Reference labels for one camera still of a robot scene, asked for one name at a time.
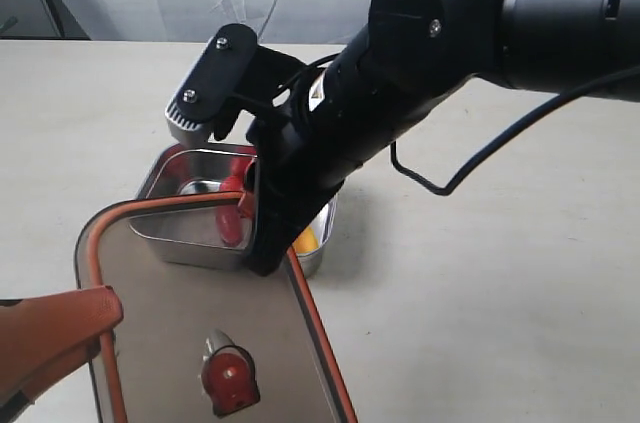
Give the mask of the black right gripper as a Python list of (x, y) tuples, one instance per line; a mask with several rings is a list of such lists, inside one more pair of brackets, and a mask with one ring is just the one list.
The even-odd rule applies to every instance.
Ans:
[(284, 122), (250, 125), (247, 138), (258, 161), (235, 174), (238, 210), (254, 218), (244, 264), (261, 276), (278, 268), (345, 179), (398, 137), (400, 92), (359, 72), (313, 70), (280, 109)]

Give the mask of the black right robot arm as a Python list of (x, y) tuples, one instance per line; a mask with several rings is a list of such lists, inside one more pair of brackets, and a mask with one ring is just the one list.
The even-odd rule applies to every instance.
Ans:
[(548, 92), (443, 185), (582, 96), (639, 97), (639, 0), (371, 0), (366, 25), (325, 70), (291, 83), (286, 122), (255, 122), (255, 217), (245, 266), (266, 276), (345, 179), (468, 80)]

